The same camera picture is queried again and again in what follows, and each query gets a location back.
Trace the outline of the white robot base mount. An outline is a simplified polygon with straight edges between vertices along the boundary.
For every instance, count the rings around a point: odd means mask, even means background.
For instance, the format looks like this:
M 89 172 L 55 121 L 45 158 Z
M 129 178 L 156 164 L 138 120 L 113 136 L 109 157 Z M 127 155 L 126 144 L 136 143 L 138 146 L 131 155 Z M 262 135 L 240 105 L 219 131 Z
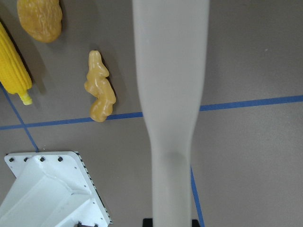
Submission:
M 0 206 L 2 227 L 108 227 L 112 219 L 78 152 L 10 153 L 15 181 Z

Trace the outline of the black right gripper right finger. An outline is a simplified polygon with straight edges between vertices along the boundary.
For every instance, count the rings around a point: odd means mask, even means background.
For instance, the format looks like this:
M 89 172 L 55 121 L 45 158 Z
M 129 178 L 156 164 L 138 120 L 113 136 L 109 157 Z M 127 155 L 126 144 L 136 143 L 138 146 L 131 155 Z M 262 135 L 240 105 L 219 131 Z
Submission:
M 197 219 L 193 219 L 191 221 L 191 227 L 198 227 L 198 220 Z

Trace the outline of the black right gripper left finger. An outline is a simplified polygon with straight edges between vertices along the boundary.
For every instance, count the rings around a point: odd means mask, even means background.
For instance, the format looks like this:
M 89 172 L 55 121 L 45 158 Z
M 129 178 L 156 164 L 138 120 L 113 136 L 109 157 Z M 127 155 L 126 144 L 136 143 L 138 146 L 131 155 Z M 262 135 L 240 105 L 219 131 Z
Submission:
M 153 219 L 144 218 L 143 219 L 143 227 L 153 227 Z

